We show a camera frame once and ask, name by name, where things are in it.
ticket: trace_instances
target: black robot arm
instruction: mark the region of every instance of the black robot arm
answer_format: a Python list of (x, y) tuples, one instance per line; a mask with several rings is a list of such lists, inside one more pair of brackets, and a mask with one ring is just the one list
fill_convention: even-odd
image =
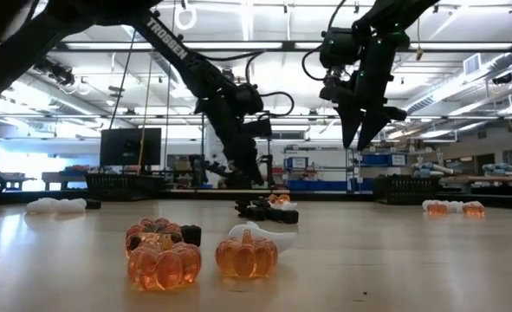
[(0, 45), (0, 94), (66, 36), (95, 24), (133, 26), (180, 73), (198, 98), (195, 113), (204, 113), (224, 144), (236, 170), (258, 184), (256, 143), (243, 131), (243, 117), (263, 110), (250, 84), (235, 85), (202, 55), (189, 50), (149, 9), (159, 0), (50, 0), (42, 13)]
[[(340, 116), (344, 147), (350, 147), (359, 128), (361, 151), (391, 120), (406, 118), (406, 111), (384, 106), (386, 85), (393, 80), (397, 49), (410, 44), (405, 29), (436, 2), (377, 0), (352, 28), (331, 27), (322, 33), (320, 61), (327, 75), (320, 97), (337, 104), (334, 109)], [(360, 62), (358, 70), (349, 81), (342, 81), (346, 66), (356, 62)]]

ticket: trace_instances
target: pumpkin stem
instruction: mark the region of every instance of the pumpkin stem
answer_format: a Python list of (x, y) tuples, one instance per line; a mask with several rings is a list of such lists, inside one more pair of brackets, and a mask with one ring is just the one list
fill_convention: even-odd
[(162, 234), (161, 235), (161, 249), (163, 251), (169, 250), (175, 243), (172, 241), (171, 234)]
[(252, 232), (248, 229), (244, 230), (242, 235), (242, 244), (252, 244)]

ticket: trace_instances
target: desk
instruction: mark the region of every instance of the desk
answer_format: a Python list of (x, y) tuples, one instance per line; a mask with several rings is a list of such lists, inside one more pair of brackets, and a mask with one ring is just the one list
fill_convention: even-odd
[(68, 189), (69, 182), (86, 182), (83, 175), (62, 176), (58, 172), (42, 172), (42, 181), (46, 184), (45, 191), (49, 191), (49, 185), (52, 183), (61, 183), (62, 191), (65, 191)]

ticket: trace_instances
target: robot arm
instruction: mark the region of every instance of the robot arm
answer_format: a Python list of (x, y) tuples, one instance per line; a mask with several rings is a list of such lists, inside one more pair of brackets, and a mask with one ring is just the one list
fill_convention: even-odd
[(263, 110), (250, 84), (235, 85), (202, 55), (190, 51), (149, 9), (159, 0), (50, 0), (46, 9), (0, 45), (0, 94), (66, 36), (92, 25), (133, 26), (180, 73), (198, 98), (231, 166), (261, 184), (256, 143), (243, 131), (243, 117)]
[[(363, 150), (391, 120), (404, 120), (407, 113), (386, 104), (386, 85), (392, 81), (398, 47), (409, 46), (405, 29), (438, 0), (377, 0), (351, 29), (330, 28), (320, 50), (327, 69), (320, 97), (337, 104), (342, 140), (349, 148), (360, 130), (358, 150)], [(340, 79), (346, 65), (360, 62), (349, 81)]]

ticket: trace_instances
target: ceiling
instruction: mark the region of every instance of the ceiling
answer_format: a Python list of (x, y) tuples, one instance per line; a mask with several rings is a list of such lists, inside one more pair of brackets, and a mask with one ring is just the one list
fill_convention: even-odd
[[(337, 4), (337, 0), (191, 0), (187, 2), (186, 12), (183, 12), (180, 1), (176, 1), (176, 5), (173, 5), (172, 1), (165, 1), (157, 8), (161, 13), (160, 20), (172, 28), (175, 34), (184, 35), (185, 42), (206, 42), (200, 43), (200, 47), (207, 42), (236, 42), (237, 47), (241, 47), (242, 42), (309, 41), (315, 42), (316, 45), (321, 41), (321, 31), (327, 27)], [(334, 26), (350, 27), (372, 4), (373, 0), (359, 0), (360, 11), (354, 13), (354, 1), (347, 1), (347, 5), (336, 17)], [(45, 1), (41, 1), (36, 14), (44, 5)], [(419, 21), (406, 31), (413, 42), (422, 44), (425, 54), (420, 61), (416, 60), (415, 53), (399, 53), (396, 56), (392, 69), (394, 80), (388, 84), (386, 90), (388, 105), (409, 109), (413, 116), (449, 115), (478, 101), (486, 102), (473, 110), (464, 110), (461, 114), (491, 116), (497, 114), (496, 111), (512, 105), (508, 98), (508, 95), (512, 94), (512, 82), (498, 86), (491, 82), (491, 78), (495, 78), (492, 75), (512, 72), (512, 67), (498, 68), (496, 72), (484, 73), (483, 76), (469, 79), (462, 75), (463, 61), (475, 53), (458, 52), (457, 48), (450, 48), (446, 43), (443, 44), (448, 50), (454, 50), (453, 52), (427, 52), (426, 48), (428, 42), (483, 42), (481, 47), (487, 47), (489, 44), (486, 42), (512, 42), (510, 10), (511, 0), (492, 0), (489, 1), (489, 6), (480, 1), (443, 0), (436, 13), (433, 8), (427, 10)], [(13, 30), (20, 27), (26, 13), (27, 10), (16, 19)], [(34, 125), (34, 129), (49, 129), (46, 125), (63, 123), (73, 127), (85, 127), (87, 131), (83, 129), (81, 132), (90, 135), (96, 135), (100, 128), (107, 128), (109, 122), (103, 115), (112, 113), (115, 107), (115, 98), (110, 96), (114, 92), (108, 87), (118, 87), (121, 84), (129, 54), (123, 49), (114, 49), (112, 52), (111, 49), (99, 51), (96, 47), (103, 46), (104, 42), (121, 42), (121, 46), (128, 46), (131, 34), (132, 29), (127, 26), (93, 26), (84, 32), (67, 37), (64, 42), (88, 43), (84, 46), (90, 48), (80, 51), (54, 50), (48, 53), (48, 57), (65, 67), (72, 68), (76, 83), (70, 87), (58, 86), (54, 80), (31, 69), (14, 83), (13, 91), (4, 93), (6, 100), (0, 100), (0, 124), (18, 127)], [(467, 46), (470, 50), (480, 49), (473, 48), (473, 44)], [(235, 48), (235, 52), (208, 52), (203, 48), (201, 50), (204, 55), (212, 57), (242, 53), (241, 48)], [(262, 94), (274, 91), (291, 94), (295, 99), (295, 110), (292, 115), (308, 114), (310, 109), (317, 109), (318, 114), (335, 114), (332, 104), (319, 98), (322, 83), (312, 81), (304, 75), (301, 68), (303, 55), (301, 51), (280, 50), (261, 55), (250, 66), (250, 80), (259, 86), (258, 90)], [(488, 67), (489, 63), (497, 60), (500, 55), (504, 55), (503, 50), (498, 53), (481, 54), (484, 66)], [(185, 133), (188, 133), (197, 137), (201, 117), (180, 117), (193, 112), (196, 99), (179, 78), (169, 79), (169, 75), (178, 76), (176, 72), (166, 72), (152, 57), (153, 55), (143, 51), (134, 51), (130, 54), (123, 87), (125, 91), (122, 92), (117, 115), (122, 115), (127, 109), (133, 109), (139, 115), (134, 119), (118, 119), (115, 127), (136, 127), (144, 123), (142, 114), (147, 103), (148, 114), (177, 116), (169, 120), (148, 118), (146, 124), (169, 124), (181, 129), (181, 134), (170, 129), (167, 131), (170, 136), (186, 136)], [(213, 63), (218, 68), (231, 68), (236, 79), (245, 81), (246, 60)], [(312, 54), (306, 64), (312, 75), (325, 74), (318, 53)], [(428, 100), (426, 105), (416, 104), (433, 92), (434, 96), (430, 97), (434, 99)], [(495, 109), (492, 103), (498, 103)], [(266, 97), (264, 104), (265, 109), (278, 113), (287, 111), (290, 105), (288, 98), (283, 96)], [(63, 116), (85, 115), (75, 116), (73, 120), (65, 117), (56, 119), (43, 117), (46, 112)], [(382, 135), (383, 138), (400, 137), (392, 133), (417, 136), (420, 133), (437, 131), (437, 127), (443, 131), (457, 130), (477, 122), (479, 121), (439, 122), (434, 118), (416, 118), (394, 124)], [(275, 129), (281, 130), (300, 130), (311, 126), (309, 132), (312, 133), (312, 138), (340, 138), (340, 123), (332, 123), (326, 119), (273, 120), (273, 124)]]

